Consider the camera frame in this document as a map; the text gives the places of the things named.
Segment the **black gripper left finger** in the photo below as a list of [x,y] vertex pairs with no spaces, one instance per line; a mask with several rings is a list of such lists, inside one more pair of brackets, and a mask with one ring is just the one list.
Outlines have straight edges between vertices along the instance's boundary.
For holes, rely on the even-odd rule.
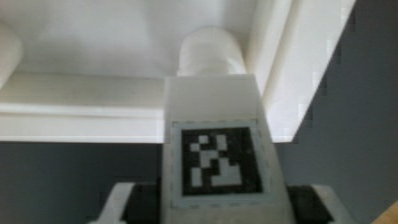
[[114,185],[98,218],[88,224],[161,224],[161,195],[155,183]]

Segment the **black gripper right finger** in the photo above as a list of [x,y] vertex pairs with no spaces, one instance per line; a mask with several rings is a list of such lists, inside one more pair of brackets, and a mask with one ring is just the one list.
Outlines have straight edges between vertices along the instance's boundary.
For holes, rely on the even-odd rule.
[[288,185],[297,224],[360,224],[328,185]]

